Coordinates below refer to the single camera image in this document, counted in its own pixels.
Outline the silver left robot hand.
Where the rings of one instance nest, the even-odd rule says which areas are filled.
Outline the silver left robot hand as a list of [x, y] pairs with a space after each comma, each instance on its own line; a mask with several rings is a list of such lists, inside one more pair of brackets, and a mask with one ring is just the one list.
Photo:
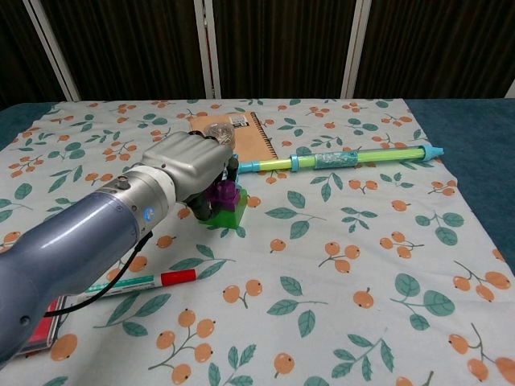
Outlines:
[[207, 198], [206, 191], [222, 180], [224, 174], [234, 177], [239, 167], [229, 145], [200, 131], [171, 134], [153, 145], [142, 156], [142, 164], [165, 173], [175, 189], [175, 200], [189, 206], [198, 220], [217, 216], [219, 204]]

